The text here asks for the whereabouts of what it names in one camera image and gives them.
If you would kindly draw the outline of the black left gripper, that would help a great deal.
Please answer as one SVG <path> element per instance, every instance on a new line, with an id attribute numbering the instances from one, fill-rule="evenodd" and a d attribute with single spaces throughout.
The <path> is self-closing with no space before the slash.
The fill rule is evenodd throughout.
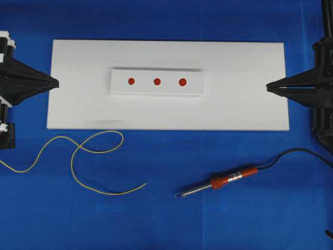
<path id="1" fill-rule="evenodd" d="M 8 80 L 32 80 L 37 84 L 14 84 L 8 86 Z M 41 71 L 14 59 L 1 56 L 1 100 L 6 104 L 18 105 L 34 95 L 59 88 L 59 81 Z"/>

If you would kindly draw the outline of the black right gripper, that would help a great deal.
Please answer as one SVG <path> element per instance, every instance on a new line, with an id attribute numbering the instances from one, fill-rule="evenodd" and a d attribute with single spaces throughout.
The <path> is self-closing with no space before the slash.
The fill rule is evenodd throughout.
<path id="1" fill-rule="evenodd" d="M 315 68 L 266 85 L 267 91 L 314 109 L 314 129 L 332 129 L 332 38 L 313 45 Z"/>

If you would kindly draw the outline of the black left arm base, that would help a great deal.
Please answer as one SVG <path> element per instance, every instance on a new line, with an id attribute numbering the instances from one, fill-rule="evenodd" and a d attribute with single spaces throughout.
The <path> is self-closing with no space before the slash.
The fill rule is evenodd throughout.
<path id="1" fill-rule="evenodd" d="M 8 124 L 8 131 L 1 132 L 1 144 L 0 149 L 14 149 L 16 146 L 15 141 L 15 124 Z"/>

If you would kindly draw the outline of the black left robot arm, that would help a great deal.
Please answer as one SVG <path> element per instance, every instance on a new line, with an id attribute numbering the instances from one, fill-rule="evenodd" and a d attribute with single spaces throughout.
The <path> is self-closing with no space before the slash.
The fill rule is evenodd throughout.
<path id="1" fill-rule="evenodd" d="M 25 99 L 59 87 L 59 81 L 14 58 L 15 40 L 1 31 L 1 133 L 8 132 L 7 111 Z"/>

